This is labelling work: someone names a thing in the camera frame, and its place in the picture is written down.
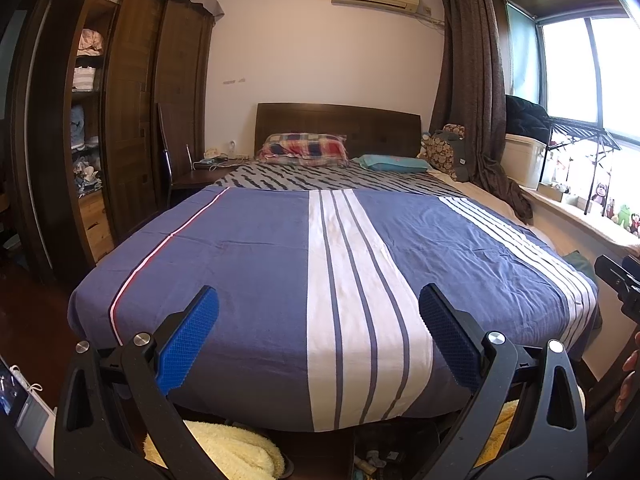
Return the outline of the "person's right hand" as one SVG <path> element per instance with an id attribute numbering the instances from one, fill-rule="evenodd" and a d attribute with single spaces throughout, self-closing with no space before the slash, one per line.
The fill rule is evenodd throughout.
<path id="1" fill-rule="evenodd" d="M 639 350 L 640 350 L 640 333 L 637 332 L 634 334 L 634 351 L 631 352 L 630 356 L 626 359 L 623 365 L 623 371 L 627 374 L 622 385 L 620 386 L 620 394 L 618 395 L 615 402 L 615 413 L 620 414 L 628 403 L 628 400 L 631 396 L 630 390 L 632 389 L 632 384 L 634 383 L 634 375 L 636 374 L 634 370 L 639 361 Z"/>

